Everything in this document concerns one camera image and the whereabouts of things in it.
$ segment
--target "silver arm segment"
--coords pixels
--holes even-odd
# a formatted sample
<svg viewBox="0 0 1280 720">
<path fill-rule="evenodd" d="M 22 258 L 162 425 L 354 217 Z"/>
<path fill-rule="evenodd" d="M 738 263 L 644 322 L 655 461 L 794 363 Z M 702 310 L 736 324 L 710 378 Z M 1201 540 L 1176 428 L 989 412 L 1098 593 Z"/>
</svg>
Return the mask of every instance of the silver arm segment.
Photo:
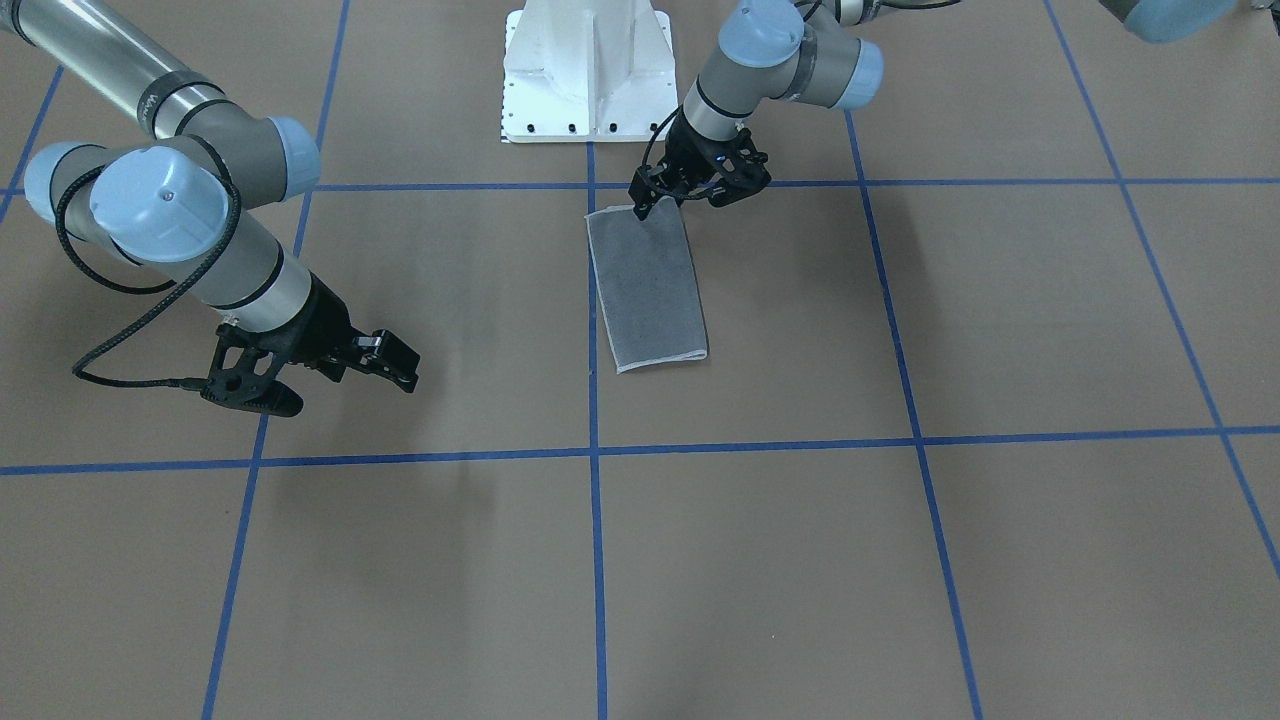
<svg viewBox="0 0 1280 720">
<path fill-rule="evenodd" d="M 301 123 L 253 118 L 99 0 L 0 0 L 0 29 L 51 54 L 155 138 L 123 150 L 52 145 L 31 159 L 24 187 L 32 209 L 65 228 L 60 238 L 159 270 L 223 316 L 207 383 L 180 387 L 227 407 L 285 416 L 302 409 L 301 397 L 275 380 L 287 363 L 334 382 L 356 369 L 413 391 L 417 354 L 387 331 L 364 336 L 352 328 L 342 300 L 232 202 L 238 197 L 239 206 L 257 208 L 315 186 L 320 155 Z M 99 282 L 131 290 L 105 281 L 74 258 L 69 243 L 64 247 Z M 243 352 L 227 368 L 233 347 Z M 78 377 L 116 387 L 170 382 L 83 373 L 95 352 L 73 369 Z M 259 372 L 257 360 L 266 356 L 270 368 Z"/>
<path fill-rule="evenodd" d="M 1219 19 L 1235 0 L 1098 0 L 1125 29 L 1147 42 L 1172 42 Z"/>
<path fill-rule="evenodd" d="M 879 49 L 845 35 L 826 5 L 742 0 L 685 97 L 685 115 L 703 137 L 731 140 L 764 99 L 861 108 L 883 68 Z"/>
</svg>

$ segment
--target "gray arm tube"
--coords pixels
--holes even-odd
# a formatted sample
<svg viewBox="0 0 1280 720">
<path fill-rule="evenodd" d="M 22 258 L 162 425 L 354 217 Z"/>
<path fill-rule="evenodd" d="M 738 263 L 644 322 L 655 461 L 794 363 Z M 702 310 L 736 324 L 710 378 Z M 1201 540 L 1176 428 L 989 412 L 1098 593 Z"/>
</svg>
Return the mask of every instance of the gray arm tube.
<svg viewBox="0 0 1280 720">
<path fill-rule="evenodd" d="M 209 154 L 193 140 L 175 137 L 150 147 L 178 150 L 210 174 L 218 173 Z M 83 145 L 67 152 L 50 178 L 50 197 L 56 204 L 56 199 L 84 172 L 110 165 L 134 151 L 137 149 L 109 150 Z M 96 182 L 77 192 L 67 208 L 67 231 L 72 237 L 97 245 L 118 260 L 157 270 L 175 282 L 184 279 L 204 261 L 207 252 L 180 261 L 156 261 L 125 252 L 93 217 L 90 200 L 93 184 Z M 138 192 L 151 191 L 140 188 Z M 236 324 L 250 332 L 265 332 L 289 322 L 306 302 L 310 290 L 311 272 L 291 252 L 285 252 L 261 223 L 248 213 L 242 213 L 227 250 L 191 288 L 191 293 L 218 310 L 225 320 L 234 319 Z"/>
<path fill-rule="evenodd" d="M 319 151 L 297 120 L 255 119 L 105 3 L 0 0 L 0 27 L 52 55 L 148 136 L 202 136 L 247 208 L 287 200 L 319 181 Z"/>
<path fill-rule="evenodd" d="M 803 22 L 801 14 L 810 10 L 809 20 Z M 741 19 L 765 13 L 771 15 L 768 20 Z M 772 47 L 765 46 L 774 53 L 774 58 L 787 50 L 790 54 L 781 61 L 768 63 L 769 58 L 762 53 L 767 59 L 758 61 L 753 54 L 762 46 L 759 35 L 776 40 Z M 874 95 L 882 69 L 879 50 L 870 42 L 845 35 L 835 14 L 824 5 L 813 8 L 810 4 L 796 9 L 744 0 L 726 22 L 719 44 L 685 97 L 685 117 L 703 137 L 727 141 L 737 135 L 737 126 L 764 99 L 823 108 L 858 108 L 861 104 L 850 101 L 850 91 L 861 81 L 855 78 L 860 64 L 864 72 L 869 72 L 868 90 L 869 95 Z"/>
<path fill-rule="evenodd" d="M 808 13 L 806 5 L 814 3 L 824 3 L 831 6 L 831 12 L 840 20 L 840 24 L 850 27 L 864 24 L 874 20 L 876 18 L 884 17 L 890 13 L 896 13 L 895 8 L 887 8 L 883 0 L 804 0 L 796 3 L 796 6 L 801 12 Z"/>
<path fill-rule="evenodd" d="M 1235 0 L 1098 0 L 1125 29 L 1147 42 L 1196 35 L 1228 13 Z"/>
</svg>

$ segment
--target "folded cloth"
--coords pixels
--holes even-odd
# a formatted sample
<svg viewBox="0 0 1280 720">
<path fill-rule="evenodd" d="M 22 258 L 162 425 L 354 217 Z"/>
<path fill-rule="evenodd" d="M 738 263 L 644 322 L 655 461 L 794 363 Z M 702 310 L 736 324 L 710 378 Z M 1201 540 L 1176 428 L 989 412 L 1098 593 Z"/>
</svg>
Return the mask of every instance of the folded cloth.
<svg viewBox="0 0 1280 720">
<path fill-rule="evenodd" d="M 586 237 L 618 374 L 707 357 L 698 278 L 676 201 L 663 197 L 644 222 L 630 205 L 591 213 Z"/>
</svg>

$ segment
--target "black cable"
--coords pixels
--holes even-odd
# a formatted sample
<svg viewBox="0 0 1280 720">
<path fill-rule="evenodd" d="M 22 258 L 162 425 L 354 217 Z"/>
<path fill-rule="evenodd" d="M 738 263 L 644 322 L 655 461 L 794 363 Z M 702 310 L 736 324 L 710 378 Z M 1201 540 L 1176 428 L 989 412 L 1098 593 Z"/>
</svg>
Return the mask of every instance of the black cable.
<svg viewBox="0 0 1280 720">
<path fill-rule="evenodd" d="M 801 0 L 801 3 L 796 3 L 796 6 L 799 8 L 803 4 L 804 1 Z M 813 14 L 818 12 L 818 8 L 822 8 L 822 0 L 813 0 L 813 8 L 809 8 L 809 12 L 805 13 L 804 22 L 809 22 L 809 18 L 812 18 Z"/>
<path fill-rule="evenodd" d="M 672 192 L 672 191 L 669 191 L 669 190 L 667 190 L 664 187 L 658 187 L 657 184 L 654 184 L 653 178 L 649 177 L 649 169 L 650 169 L 649 168 L 649 152 L 653 150 L 653 143 L 658 141 L 658 136 L 662 135 L 662 128 L 664 128 L 668 124 L 671 124 L 671 120 L 676 119 L 676 115 L 680 114 L 680 110 L 682 108 L 684 108 L 684 105 L 677 105 L 676 109 L 672 110 L 669 115 L 667 115 L 667 119 L 663 120 L 660 124 L 658 124 L 657 128 L 654 128 L 653 136 L 649 138 L 649 145 L 645 145 L 645 147 L 644 147 L 644 158 L 640 159 L 640 168 L 641 168 L 640 178 L 644 179 L 645 186 L 649 190 L 652 190 L 655 193 L 658 193 L 659 196 L 675 197 L 676 200 L 680 200 L 681 202 L 687 201 L 687 200 L 704 200 L 704 199 L 707 199 L 708 195 L 710 195 L 710 192 L 707 191 L 707 190 L 703 190 L 703 191 L 699 191 L 699 192 L 684 193 L 684 192 Z"/>
<path fill-rule="evenodd" d="M 120 284 L 114 281 L 109 281 L 102 275 L 97 274 L 93 268 L 90 268 L 87 263 L 76 252 L 72 246 L 70 237 L 67 232 L 67 208 L 70 206 L 72 199 L 76 193 L 81 191 L 82 187 L 97 179 L 97 176 L 102 174 L 102 169 L 106 165 L 99 165 L 92 170 L 84 173 L 83 176 L 76 178 L 72 184 L 67 186 L 67 191 L 63 192 L 63 197 L 58 201 L 58 208 L 54 209 L 54 231 L 58 233 L 58 242 L 63 246 L 63 252 L 70 259 L 72 264 L 76 265 L 79 272 L 84 273 L 93 282 L 102 287 L 114 290 L 115 292 L 123 292 L 125 295 L 154 295 L 156 292 L 164 292 L 174 286 L 173 281 L 163 282 L 157 286 L 151 287 L 133 287 L 128 284 Z"/>
<path fill-rule="evenodd" d="M 196 392 L 204 389 L 205 386 L 209 383 L 209 380 L 206 378 L 165 378 L 165 379 L 155 379 L 155 380 L 118 380 L 118 379 L 113 379 L 113 378 L 104 378 L 104 377 L 100 377 L 100 375 L 95 375 L 95 374 L 88 373 L 88 372 L 84 370 L 84 368 L 87 368 L 91 363 L 93 363 L 95 360 L 97 360 L 102 355 L 106 355 L 115 346 L 120 345 L 122 342 L 124 342 L 125 340 L 128 340 L 133 334 L 136 334 L 138 331 L 141 331 L 142 328 L 147 327 L 152 320 L 155 320 L 156 318 L 159 318 L 161 313 L 164 313 L 165 310 L 168 310 L 169 306 L 173 305 L 179 297 L 182 297 L 183 295 L 186 295 L 188 290 L 191 290 L 196 283 L 198 283 L 201 281 L 201 278 L 205 277 L 205 274 L 209 272 L 209 269 L 214 266 L 214 263 L 216 263 L 218 259 L 223 256 L 223 252 L 227 250 L 227 246 L 230 245 L 232 237 L 236 234 L 236 228 L 239 225 L 241 209 L 242 209 L 242 206 L 241 206 L 241 195 L 239 195 L 239 191 L 236 188 L 236 186 L 232 184 L 230 176 L 227 172 L 227 167 L 223 164 L 221 159 L 218 158 L 216 154 L 214 154 L 212 149 L 207 143 L 201 142 L 201 145 L 205 147 L 205 150 L 210 151 L 210 155 L 212 156 L 214 163 L 218 164 L 219 173 L 221 173 L 221 177 L 218 178 L 218 182 L 221 183 L 221 186 L 223 186 L 224 190 L 227 190 L 227 195 L 230 199 L 229 208 L 228 208 L 228 214 L 227 214 L 227 225 L 223 228 L 221 236 L 218 238 L 218 242 L 214 243 L 214 249 L 205 256 L 205 259 L 200 263 L 200 265 L 197 265 L 196 269 L 192 270 L 192 273 L 189 275 L 187 275 L 187 279 L 182 281 L 180 283 L 177 283 L 177 287 L 174 287 L 173 292 L 170 292 L 169 295 L 164 296 L 164 299 L 160 302 L 157 302 L 154 307 L 151 307 L 150 310 L 147 310 L 141 318 L 138 318 L 132 324 L 129 324 L 129 327 L 127 327 L 123 331 L 115 333 L 110 340 L 102 342 L 101 345 L 99 345 L 93 350 L 90 350 L 87 354 L 84 354 L 83 357 L 81 357 L 74 365 L 72 365 L 72 374 L 76 375 L 77 378 L 79 378 L 82 380 L 87 380 L 87 382 L 95 383 L 95 384 L 106 386 L 106 387 L 119 387 L 119 388 L 177 387 L 177 388 L 189 389 L 189 391 L 196 391 Z M 81 176 L 81 178 L 77 178 L 77 182 L 84 179 L 84 177 L 88 177 L 91 174 L 92 174 L 92 178 L 96 178 L 99 174 L 101 174 L 101 172 L 102 172 L 102 168 L 95 168 L 93 170 L 90 170 L 88 173 L 84 173 L 84 176 Z M 84 181 L 84 183 L 92 182 L 92 178 Z M 77 187 L 76 183 L 72 183 L 72 186 L 68 187 L 68 191 L 63 193 L 61 201 L 58 204 L 58 209 L 55 210 L 55 219 L 58 220 L 58 225 L 61 227 L 61 233 L 59 234 L 59 240 L 64 240 L 65 238 L 65 213 L 67 213 L 67 205 L 70 204 L 70 196 L 74 195 L 72 192 L 72 188 L 79 190 L 79 187 L 83 187 L 84 183 L 81 183 L 78 187 Z"/>
<path fill-rule="evenodd" d="M 884 0 L 881 3 L 884 8 L 893 8 L 895 10 L 937 10 L 938 8 L 950 8 L 959 4 L 960 0 L 941 0 L 940 3 L 925 3 L 923 5 L 899 3 L 897 0 Z"/>
</svg>

